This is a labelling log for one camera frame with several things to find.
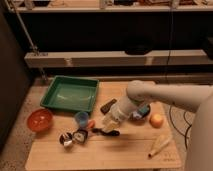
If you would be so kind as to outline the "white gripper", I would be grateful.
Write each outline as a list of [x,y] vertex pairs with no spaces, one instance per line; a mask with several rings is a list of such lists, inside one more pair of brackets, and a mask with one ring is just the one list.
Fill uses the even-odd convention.
[[139,102],[131,100],[127,96],[123,96],[114,105],[111,106],[109,116],[106,115],[103,118],[102,124],[105,126],[103,128],[103,131],[111,132],[114,129],[118,128],[119,125],[117,123],[126,121],[130,117],[130,114],[135,111],[139,107],[139,105]]

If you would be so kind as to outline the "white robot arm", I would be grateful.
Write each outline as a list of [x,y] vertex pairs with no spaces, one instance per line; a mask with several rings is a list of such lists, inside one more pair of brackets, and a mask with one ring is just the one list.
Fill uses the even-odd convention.
[[185,171],[213,171],[213,85],[162,85],[140,80],[128,83],[126,94],[103,119],[110,132],[140,106],[159,101],[195,113],[187,149]]

